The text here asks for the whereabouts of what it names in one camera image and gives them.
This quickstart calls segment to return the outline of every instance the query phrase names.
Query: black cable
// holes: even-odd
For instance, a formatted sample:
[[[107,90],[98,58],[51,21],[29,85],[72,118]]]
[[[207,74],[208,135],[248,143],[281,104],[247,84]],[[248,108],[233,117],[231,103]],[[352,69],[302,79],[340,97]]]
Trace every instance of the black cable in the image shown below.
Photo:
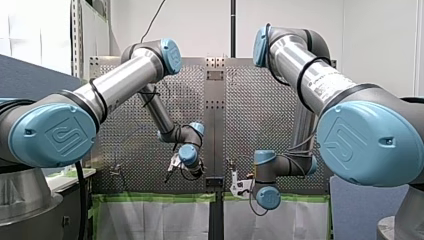
[[[100,120],[100,123],[103,123],[104,121],[106,121],[106,118],[107,118],[107,115],[108,115],[108,107],[107,107],[106,100],[104,99],[103,95],[99,92],[99,90],[97,90],[97,87],[96,87],[96,85],[94,85],[93,81],[94,81],[94,78],[90,79],[90,81],[88,81],[88,83],[90,84],[91,89],[93,90],[94,94],[97,95],[97,97],[99,97],[100,101],[102,102],[104,114],[103,114],[102,119]]]
[[[311,61],[307,62],[303,66],[302,70],[299,73],[299,76],[297,77],[297,81],[296,81],[296,91],[297,91],[297,95],[299,96],[299,100],[303,104],[303,106],[305,106],[305,108],[308,109],[311,112],[312,112],[311,108],[306,104],[305,99],[303,98],[303,94],[302,94],[302,80],[303,80],[303,76],[306,73],[306,70],[308,70],[308,68],[311,67],[312,64],[314,64],[314,63],[316,63],[318,61],[326,61],[327,64],[331,66],[331,60],[328,57],[315,57],[314,59],[312,59]]]
[[[288,83],[281,81],[280,79],[278,79],[278,77],[275,75],[274,71],[272,70],[271,67],[271,45],[269,42],[269,31],[271,29],[271,24],[267,23],[266,27],[265,27],[265,45],[266,45],[266,49],[265,49],[265,55],[267,58],[267,62],[268,62],[268,70],[271,73],[272,77],[279,83],[282,84],[284,86],[290,86]]]
[[[158,93],[157,92],[157,88],[156,88],[156,86],[154,86],[153,87],[153,92],[151,92],[151,93],[145,93],[145,92],[138,92],[138,93],[140,93],[140,94],[142,94],[142,95],[152,95],[150,98],[149,98],[149,100],[147,100],[145,103],[144,103],[144,105],[142,106],[143,108],[144,107],[146,107],[150,102],[152,102],[153,101],[153,98],[155,98],[155,96],[157,95],[157,96],[160,96],[160,93]]]
[[[10,109],[20,106],[20,105],[30,105],[35,103],[33,100],[29,99],[14,99],[6,102],[0,103],[0,115],[9,111]]]
[[[178,123],[175,123],[175,127],[177,128],[176,130],[175,130],[175,145],[174,145],[174,148],[173,148],[173,150],[172,151],[174,151],[175,152],[175,150],[177,149],[177,146],[178,146],[178,144],[192,144],[192,145],[194,145],[194,146],[196,146],[196,147],[198,147],[198,148],[202,148],[202,146],[203,146],[203,138],[202,138],[202,135],[194,128],[194,127],[192,127],[191,125],[179,125]],[[193,142],[180,142],[180,139],[181,139],[181,134],[182,134],[182,128],[185,128],[185,127],[188,127],[188,128],[191,128],[191,129],[193,129],[193,131],[197,134],[197,136],[199,137],[199,139],[200,139],[200,145],[199,144],[197,144],[197,143],[193,143]]]
[[[258,213],[256,212],[256,210],[253,208],[252,205],[252,194],[253,194],[253,182],[255,181],[255,178],[252,178],[252,182],[250,183],[250,193],[249,193],[249,205],[250,205],[250,209],[252,209],[252,212],[259,217],[265,216],[265,214],[268,213],[268,209],[264,212],[264,213]]]
[[[85,179],[84,172],[82,170],[81,163],[78,161],[75,163],[77,169],[78,183],[80,187],[80,227],[78,232],[78,240],[84,240],[85,224],[87,220],[87,195],[85,191]]]
[[[286,154],[284,154],[284,157],[286,157],[289,160],[290,163],[290,171],[292,170],[291,164],[296,165],[296,167],[298,167],[300,169],[300,171],[302,172],[302,176],[296,176],[299,179],[305,179],[306,178],[306,173],[305,170],[303,170],[303,168],[300,166],[299,163],[297,163],[293,158],[291,158],[290,156],[287,156]]]
[[[180,166],[180,172],[181,172],[181,176],[183,176],[183,178],[185,179],[185,180],[187,180],[187,181],[190,181],[190,182],[194,182],[194,181],[196,181],[196,180],[198,180],[202,175],[200,175],[200,176],[198,176],[198,177],[196,177],[196,178],[189,178],[189,177],[187,177],[185,174],[184,174],[184,171],[183,171],[183,168]]]
[[[150,24],[149,24],[149,27],[147,28],[146,33],[144,33],[144,35],[141,37],[140,43],[142,43],[142,42],[143,42],[144,38],[145,38],[145,37],[147,36],[147,34],[149,33],[150,28],[152,27],[153,22],[155,21],[156,17],[158,16],[158,14],[159,14],[160,10],[162,9],[162,6],[163,6],[163,4],[165,3],[165,1],[166,1],[166,0],[163,0],[163,1],[161,2],[161,4],[159,5],[159,8],[158,8],[158,10],[156,11],[155,16],[153,16],[152,21],[150,21]]]

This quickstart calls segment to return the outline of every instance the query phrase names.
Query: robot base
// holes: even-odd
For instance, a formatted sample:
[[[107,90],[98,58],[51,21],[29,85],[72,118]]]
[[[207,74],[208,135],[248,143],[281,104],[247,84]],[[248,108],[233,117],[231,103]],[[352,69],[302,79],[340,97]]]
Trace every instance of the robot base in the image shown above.
[[[424,239],[424,192],[409,187],[396,216],[378,222],[378,240]]]
[[[41,169],[0,174],[0,238],[63,238],[63,197],[51,194]]]

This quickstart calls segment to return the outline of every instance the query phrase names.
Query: pegboard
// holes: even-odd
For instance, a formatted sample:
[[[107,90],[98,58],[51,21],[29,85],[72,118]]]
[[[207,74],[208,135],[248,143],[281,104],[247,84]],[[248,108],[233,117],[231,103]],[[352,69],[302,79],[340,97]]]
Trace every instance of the pegboard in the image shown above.
[[[227,60],[225,157],[235,162],[239,178],[253,173],[253,154],[257,149],[283,153],[291,147],[297,96],[279,84],[265,68],[257,68],[251,59]],[[328,194],[331,171],[317,156],[315,174],[305,179],[279,177],[281,192]],[[226,188],[231,173],[226,170]]]
[[[99,77],[119,64],[118,57],[93,57],[90,78]],[[204,66],[184,65],[180,74],[166,77],[156,84],[160,98],[175,122],[203,122],[204,78]],[[158,141],[157,128],[143,105],[138,96],[133,96],[102,124],[99,143],[93,150],[97,157],[91,163],[99,170],[93,182],[94,192],[204,192],[203,179],[189,182],[179,171],[164,183],[174,145]],[[111,170],[118,164],[121,174],[114,174],[115,171]]]
[[[99,77],[119,63],[118,57],[93,57],[90,77]],[[166,77],[157,84],[158,92],[174,121],[182,124],[205,122],[204,88],[205,81],[210,81],[206,76],[207,63],[203,58],[184,58],[183,63],[178,75]],[[243,178],[253,171],[256,149],[283,152],[290,147],[297,96],[291,88],[278,84],[268,70],[253,66],[251,59],[225,59],[223,73],[226,97],[223,106],[224,150],[220,162],[224,165],[225,187],[228,189],[231,177],[227,159],[235,161],[238,175]],[[99,169],[93,183],[94,191],[205,192],[204,179],[188,182],[179,172],[167,184],[163,183],[173,145],[157,140],[157,128],[142,106],[143,101],[132,97],[102,125],[99,142],[93,150],[96,154],[92,157],[93,167]],[[328,194],[331,172],[317,156],[318,169],[314,175],[306,179],[280,177],[280,190]],[[110,169],[116,164],[122,166],[124,177],[111,174]]]

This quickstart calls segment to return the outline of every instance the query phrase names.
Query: black pole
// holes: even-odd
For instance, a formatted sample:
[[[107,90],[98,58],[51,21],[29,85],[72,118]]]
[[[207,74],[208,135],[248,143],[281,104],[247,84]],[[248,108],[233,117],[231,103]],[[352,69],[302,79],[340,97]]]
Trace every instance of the black pole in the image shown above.
[[[231,58],[236,57],[236,0],[231,0]]]

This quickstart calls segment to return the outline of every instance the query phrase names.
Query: robotic arm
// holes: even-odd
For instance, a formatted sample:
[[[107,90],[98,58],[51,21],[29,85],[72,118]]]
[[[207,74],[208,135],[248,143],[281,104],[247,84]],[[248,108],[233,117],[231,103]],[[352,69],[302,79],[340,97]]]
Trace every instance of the robotic arm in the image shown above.
[[[313,31],[267,26],[256,36],[255,65],[285,79],[317,116],[319,151],[336,175],[365,186],[422,184],[423,101],[356,84],[332,68],[328,57],[325,41]],[[310,160],[298,167],[309,172],[316,166]],[[286,163],[273,151],[255,152],[253,196],[265,209],[280,203],[275,177],[294,175]]]
[[[202,174],[198,151],[203,125],[177,128],[151,84],[181,69],[175,42],[162,39],[130,47],[121,66],[79,89],[49,95],[38,102],[0,103],[0,167],[50,168],[73,164],[92,147],[100,124],[134,94],[142,92],[160,139],[183,143],[179,158],[192,175]]]

